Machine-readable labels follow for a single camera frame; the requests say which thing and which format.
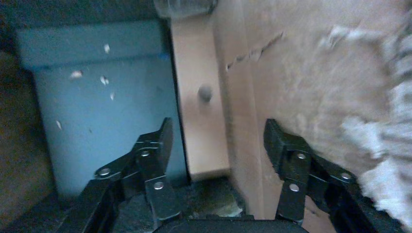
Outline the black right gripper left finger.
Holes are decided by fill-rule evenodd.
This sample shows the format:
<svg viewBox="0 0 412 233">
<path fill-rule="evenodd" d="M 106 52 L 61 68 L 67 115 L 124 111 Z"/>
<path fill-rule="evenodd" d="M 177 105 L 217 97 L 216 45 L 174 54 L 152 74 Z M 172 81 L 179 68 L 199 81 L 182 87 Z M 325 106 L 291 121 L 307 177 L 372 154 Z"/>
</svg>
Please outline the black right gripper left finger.
<svg viewBox="0 0 412 233">
<path fill-rule="evenodd" d="M 154 228 L 181 217 L 174 189 L 166 176 L 173 126 L 164 118 L 159 130 L 142 134 L 124 156 L 96 170 L 59 227 L 61 233 L 110 233 L 121 203 L 144 194 Z"/>
</svg>

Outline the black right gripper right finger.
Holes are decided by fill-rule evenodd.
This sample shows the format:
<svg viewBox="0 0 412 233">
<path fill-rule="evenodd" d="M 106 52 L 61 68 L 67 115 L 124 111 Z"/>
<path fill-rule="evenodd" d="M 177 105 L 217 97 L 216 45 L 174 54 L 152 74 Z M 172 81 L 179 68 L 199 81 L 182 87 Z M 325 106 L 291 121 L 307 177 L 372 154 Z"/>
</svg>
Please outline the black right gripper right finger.
<svg viewBox="0 0 412 233">
<path fill-rule="evenodd" d="M 304 138 L 284 132 L 275 119 L 265 122 L 264 147 L 283 181 L 276 220 L 303 224 L 306 197 L 329 215 L 338 233 L 394 233 L 396 220 L 363 197 L 357 177 L 320 156 Z"/>
</svg>

